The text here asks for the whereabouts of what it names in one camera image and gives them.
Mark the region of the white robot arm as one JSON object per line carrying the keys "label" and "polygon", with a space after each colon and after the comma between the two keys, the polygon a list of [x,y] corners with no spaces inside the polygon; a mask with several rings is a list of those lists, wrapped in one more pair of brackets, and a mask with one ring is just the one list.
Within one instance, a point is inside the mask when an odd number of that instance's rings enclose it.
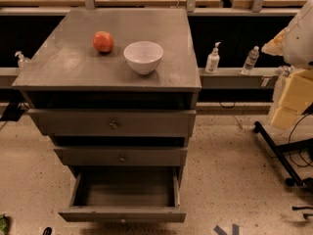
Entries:
{"label": "white robot arm", "polygon": [[297,69],[313,69],[313,0],[308,0],[289,24],[266,43],[261,52],[282,56]]}

